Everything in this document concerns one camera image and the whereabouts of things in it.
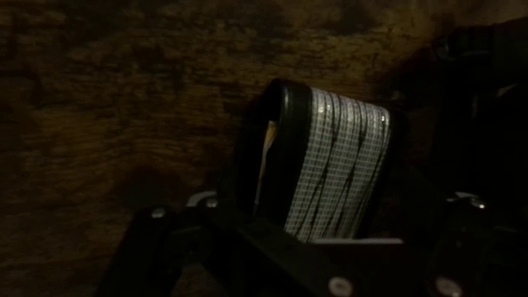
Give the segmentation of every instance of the white webbing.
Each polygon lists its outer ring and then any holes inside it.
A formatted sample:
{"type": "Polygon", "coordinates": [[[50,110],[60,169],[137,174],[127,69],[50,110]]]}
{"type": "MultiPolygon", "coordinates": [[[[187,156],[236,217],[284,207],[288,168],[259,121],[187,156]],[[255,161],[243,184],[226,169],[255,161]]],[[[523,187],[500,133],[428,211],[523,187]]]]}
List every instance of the white webbing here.
{"type": "Polygon", "coordinates": [[[390,112],[312,87],[309,145],[286,220],[301,240],[352,237],[390,145],[390,112]]]}

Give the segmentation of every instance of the bolt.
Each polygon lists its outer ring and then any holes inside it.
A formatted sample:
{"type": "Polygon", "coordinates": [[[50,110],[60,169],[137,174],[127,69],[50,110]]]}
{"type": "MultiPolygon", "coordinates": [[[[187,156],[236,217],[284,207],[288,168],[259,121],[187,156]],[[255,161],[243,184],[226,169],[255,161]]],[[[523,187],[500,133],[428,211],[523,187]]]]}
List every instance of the bolt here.
{"type": "Polygon", "coordinates": [[[151,212],[151,217],[159,219],[159,217],[164,217],[165,212],[167,212],[165,207],[156,207],[156,209],[151,212]]]}
{"type": "Polygon", "coordinates": [[[208,201],[205,202],[205,206],[208,206],[208,207],[217,207],[217,206],[218,206],[218,199],[217,199],[217,197],[208,197],[208,201]]]}
{"type": "Polygon", "coordinates": [[[332,277],[329,281],[329,288],[334,297],[352,297],[354,293],[354,285],[345,277],[332,277]]]}
{"type": "Polygon", "coordinates": [[[448,277],[438,277],[436,288],[446,297],[462,297],[462,286],[456,280],[448,277]]]}

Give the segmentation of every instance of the brown wall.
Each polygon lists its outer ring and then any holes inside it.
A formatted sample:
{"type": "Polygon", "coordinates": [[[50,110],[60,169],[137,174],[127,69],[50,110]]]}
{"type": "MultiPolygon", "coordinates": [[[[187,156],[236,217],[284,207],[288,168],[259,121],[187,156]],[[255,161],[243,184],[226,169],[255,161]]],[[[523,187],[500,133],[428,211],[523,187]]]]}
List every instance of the brown wall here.
{"type": "MultiPolygon", "coordinates": [[[[0,0],[0,295],[91,295],[144,202],[121,197],[131,174],[182,204],[273,77],[396,103],[380,80],[436,36],[528,14],[500,3],[0,0]]],[[[410,112],[408,154],[433,113],[410,112]]]]}

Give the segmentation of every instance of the textured wall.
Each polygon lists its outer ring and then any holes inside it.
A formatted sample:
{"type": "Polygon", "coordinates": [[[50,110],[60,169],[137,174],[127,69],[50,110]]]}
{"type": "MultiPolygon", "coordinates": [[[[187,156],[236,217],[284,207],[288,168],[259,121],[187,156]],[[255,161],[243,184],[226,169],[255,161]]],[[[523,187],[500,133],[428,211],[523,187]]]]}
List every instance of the textured wall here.
{"type": "MultiPolygon", "coordinates": [[[[157,174],[182,204],[273,77],[395,103],[380,79],[434,36],[528,9],[494,3],[0,0],[0,295],[91,295],[131,174],[157,174]]],[[[410,113],[426,121],[411,154],[431,113],[410,113]]]]}

